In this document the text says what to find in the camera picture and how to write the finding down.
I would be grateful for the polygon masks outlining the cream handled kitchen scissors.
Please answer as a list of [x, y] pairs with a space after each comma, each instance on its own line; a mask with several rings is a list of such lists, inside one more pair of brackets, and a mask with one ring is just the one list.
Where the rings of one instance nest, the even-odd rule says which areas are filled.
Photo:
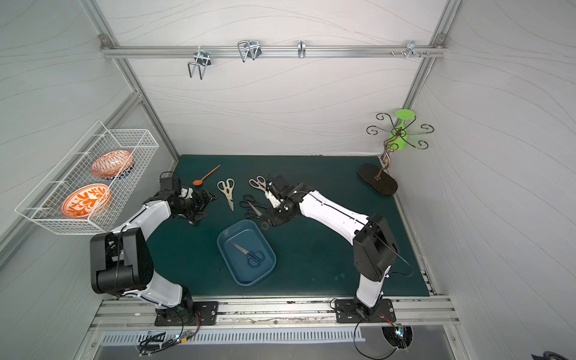
[[234, 202], [233, 202], [233, 190], [235, 187], [235, 181], [233, 178], [228, 178], [217, 183], [218, 190], [226, 197], [229, 208], [234, 212]]

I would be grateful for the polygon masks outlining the blue handled scissors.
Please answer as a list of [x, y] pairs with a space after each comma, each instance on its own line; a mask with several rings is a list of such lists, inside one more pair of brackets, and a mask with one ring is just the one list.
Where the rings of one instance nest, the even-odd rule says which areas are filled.
[[247, 264], [251, 268], [259, 267], [265, 259], [264, 253], [260, 250], [247, 250], [236, 243], [233, 243], [233, 246], [246, 256]]

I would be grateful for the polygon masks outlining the blue plastic storage box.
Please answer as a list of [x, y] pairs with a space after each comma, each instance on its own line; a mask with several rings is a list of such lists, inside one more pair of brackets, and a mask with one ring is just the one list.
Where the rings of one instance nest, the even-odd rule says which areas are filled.
[[241, 220], [223, 230], [217, 246], [233, 280], [242, 287], [255, 286], [276, 267], [275, 252], [252, 220]]

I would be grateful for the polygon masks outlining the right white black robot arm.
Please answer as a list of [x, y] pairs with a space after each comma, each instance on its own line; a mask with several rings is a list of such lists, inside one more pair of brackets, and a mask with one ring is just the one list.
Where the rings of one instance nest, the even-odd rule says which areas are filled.
[[375, 214], [359, 214], [323, 196], [307, 184], [292, 186], [280, 175], [267, 181], [258, 175], [248, 180], [271, 203], [274, 226], [298, 215], [313, 219], [346, 239], [353, 250], [353, 261], [360, 274], [355, 294], [356, 311], [366, 318], [377, 309], [386, 276], [399, 258], [399, 249], [387, 220]]

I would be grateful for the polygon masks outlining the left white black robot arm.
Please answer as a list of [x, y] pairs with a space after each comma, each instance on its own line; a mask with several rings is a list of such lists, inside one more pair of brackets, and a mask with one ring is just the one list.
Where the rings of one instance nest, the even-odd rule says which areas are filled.
[[138, 298], [156, 307], [162, 317], [194, 314], [189, 290], [155, 271], [148, 238], [165, 221], [181, 218], [195, 225], [217, 197], [204, 188], [182, 186], [174, 172], [162, 172], [160, 190], [136, 214], [110, 232], [94, 235], [89, 244], [91, 288], [97, 294]]

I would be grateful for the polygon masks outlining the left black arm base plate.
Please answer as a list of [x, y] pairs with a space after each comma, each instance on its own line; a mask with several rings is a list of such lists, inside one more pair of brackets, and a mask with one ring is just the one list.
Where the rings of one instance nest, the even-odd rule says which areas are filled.
[[218, 301], [195, 301], [192, 306], [179, 305], [157, 309], [154, 326], [214, 326], [218, 315]]

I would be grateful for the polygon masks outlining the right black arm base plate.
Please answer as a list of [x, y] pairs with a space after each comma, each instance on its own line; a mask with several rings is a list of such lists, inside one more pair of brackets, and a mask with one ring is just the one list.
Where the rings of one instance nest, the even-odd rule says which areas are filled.
[[395, 323], [397, 321], [392, 300], [380, 297], [375, 306], [367, 307], [358, 299], [334, 298], [330, 308], [335, 312], [337, 323]]

